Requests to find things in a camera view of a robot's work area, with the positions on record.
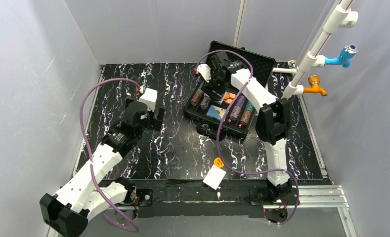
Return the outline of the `black poker set case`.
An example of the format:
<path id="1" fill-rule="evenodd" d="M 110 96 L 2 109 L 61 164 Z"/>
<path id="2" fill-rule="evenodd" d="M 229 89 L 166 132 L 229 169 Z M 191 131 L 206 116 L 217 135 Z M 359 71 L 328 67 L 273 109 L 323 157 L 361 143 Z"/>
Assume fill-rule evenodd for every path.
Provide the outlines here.
<path id="1" fill-rule="evenodd" d="M 254 67 L 254 77 L 258 80 L 258 82 L 260 82 L 262 85 L 266 86 L 267 80 L 270 77 L 272 69 L 276 64 L 276 62 L 273 58 L 269 58 L 266 56 L 262 56 L 262 55 L 247 51 L 245 48 L 236 48 L 236 47 L 233 47 L 233 46 L 230 46 L 227 44 L 223 44 L 223 43 L 218 42 L 218 41 L 211 42 L 209 52 L 219 50 L 219 49 L 231 50 L 231 51 L 234 51 L 234 52 L 242 55 L 243 57 L 245 57 L 249 62 L 251 62 L 251 64 Z M 231 61 L 239 60 L 239 64 L 242 62 L 239 57 L 237 57 L 233 54 L 228 53 L 227 55 Z M 211 57 L 212 57 L 212 55 L 209 55 L 207 58 L 204 58 L 204 61 L 206 64 L 208 64 L 212 68 Z M 255 113 L 256 113 L 256 111 L 254 110 L 253 116 L 251 117 L 250 121 L 248 122 L 248 124 L 245 127 L 241 128 L 241 129 L 238 128 L 238 123 L 240 121 L 241 115 L 244 111 L 244 108 L 245 108 L 248 100 L 246 99 L 246 101 L 241 109 L 241 113 L 240 113 L 238 119 L 236 121 L 229 122 L 228 120 L 229 120 L 229 116 L 230 116 L 230 111 L 232 110 L 232 108 L 231 109 L 228 108 L 229 104 L 226 104 L 223 101 L 222 102 L 213 101 L 211 99 L 211 97 L 209 97 L 208 94 L 206 94 L 205 92 L 204 92 L 203 97 L 206 96 L 206 97 L 209 97 L 211 99 L 211 102 L 206 110 L 202 110 L 199 107 L 200 103 L 197 106 L 192 106 L 190 104 L 191 98 L 194 95 L 194 93 L 198 89 L 203 90 L 204 83 L 205 83 L 205 81 L 202 79 L 201 82 L 196 85 L 194 91 L 192 92 L 192 94 L 190 96 L 189 101 L 185 104 L 185 106 L 182 109 L 184 115 L 187 118 L 192 119 L 196 122 L 197 132 L 199 134 L 208 136 L 212 139 L 218 138 L 219 140 L 222 140 L 226 135 L 231 135 L 231 136 L 238 137 L 238 138 L 245 138 L 247 136 L 247 134 L 249 133 L 249 129 L 250 129 L 250 126 L 252 124 L 252 120 L 255 117 Z M 235 93 L 235 94 L 237 94 L 237 92 L 238 92 L 238 90 L 233 86 L 229 86 L 225 91 L 230 91 L 230 92 Z M 221 108 L 226 109 L 224 117 L 221 121 L 206 116 L 206 113 L 211 105 L 219 106 Z"/>

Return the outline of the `orange dealer button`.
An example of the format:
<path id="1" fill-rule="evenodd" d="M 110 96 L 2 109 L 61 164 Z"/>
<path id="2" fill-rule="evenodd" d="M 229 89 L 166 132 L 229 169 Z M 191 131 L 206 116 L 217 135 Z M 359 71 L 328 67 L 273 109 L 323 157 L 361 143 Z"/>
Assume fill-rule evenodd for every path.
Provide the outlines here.
<path id="1" fill-rule="evenodd" d="M 223 168 L 224 167 L 224 162 L 222 161 L 221 158 L 217 157 L 214 159 L 214 165 L 218 168 Z"/>

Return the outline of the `blue playing card deck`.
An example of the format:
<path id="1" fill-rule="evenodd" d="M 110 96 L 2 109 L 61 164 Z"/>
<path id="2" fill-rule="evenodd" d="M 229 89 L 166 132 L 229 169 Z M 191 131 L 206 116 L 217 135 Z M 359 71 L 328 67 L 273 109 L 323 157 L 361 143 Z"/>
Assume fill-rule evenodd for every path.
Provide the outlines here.
<path id="1" fill-rule="evenodd" d="M 222 102 L 223 99 L 224 99 L 224 96 L 225 96 L 225 91 L 224 92 L 218 92 L 218 91 L 215 91 L 215 90 L 212 89 L 209 92 L 208 95 L 211 97 L 211 99 L 213 101 L 220 101 L 220 102 Z"/>

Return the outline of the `red playing card deck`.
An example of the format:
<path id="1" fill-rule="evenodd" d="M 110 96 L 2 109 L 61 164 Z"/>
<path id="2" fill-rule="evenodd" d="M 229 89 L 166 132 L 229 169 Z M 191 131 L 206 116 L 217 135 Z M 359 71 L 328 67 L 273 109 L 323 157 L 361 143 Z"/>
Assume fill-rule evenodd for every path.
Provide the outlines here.
<path id="1" fill-rule="evenodd" d="M 214 164 L 203 179 L 203 183 L 208 187 L 217 190 L 225 175 L 226 172 Z"/>

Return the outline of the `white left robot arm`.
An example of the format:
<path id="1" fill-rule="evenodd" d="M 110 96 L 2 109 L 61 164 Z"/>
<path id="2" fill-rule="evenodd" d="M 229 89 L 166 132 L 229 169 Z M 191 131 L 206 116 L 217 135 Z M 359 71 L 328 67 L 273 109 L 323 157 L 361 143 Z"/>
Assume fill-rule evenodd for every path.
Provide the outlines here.
<path id="1" fill-rule="evenodd" d="M 110 204 L 135 200 L 135 185 L 129 179 L 117 178 L 101 193 L 95 192 L 95 185 L 137 145 L 145 130 L 161 130 L 164 114 L 165 109 L 156 109 L 152 101 L 126 99 L 123 118 L 103 136 L 92 158 L 58 191 L 40 199 L 43 221 L 64 237 L 79 237 Z"/>

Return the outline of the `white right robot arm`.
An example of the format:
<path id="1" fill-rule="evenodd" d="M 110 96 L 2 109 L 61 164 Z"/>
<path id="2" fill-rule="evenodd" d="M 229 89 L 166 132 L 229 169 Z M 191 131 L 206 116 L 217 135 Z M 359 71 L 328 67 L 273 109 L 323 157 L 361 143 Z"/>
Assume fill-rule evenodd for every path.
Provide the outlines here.
<path id="1" fill-rule="evenodd" d="M 200 74 L 207 85 L 213 90 L 226 87 L 228 84 L 238 90 L 236 98 L 244 95 L 252 103 L 257 113 L 256 134 L 264 142 L 268 169 L 266 175 L 267 191 L 263 197 L 271 202 L 284 200 L 291 192 L 297 181 L 288 171 L 286 158 L 287 137 L 291 131 L 291 112 L 287 99 L 278 98 L 271 94 L 264 85 L 254 77 L 254 67 L 242 55 L 226 49 L 208 52 L 209 55 L 219 56 L 233 54 L 241 59 L 240 64 L 230 60 L 220 59 L 213 69 L 199 60 L 195 73 Z"/>

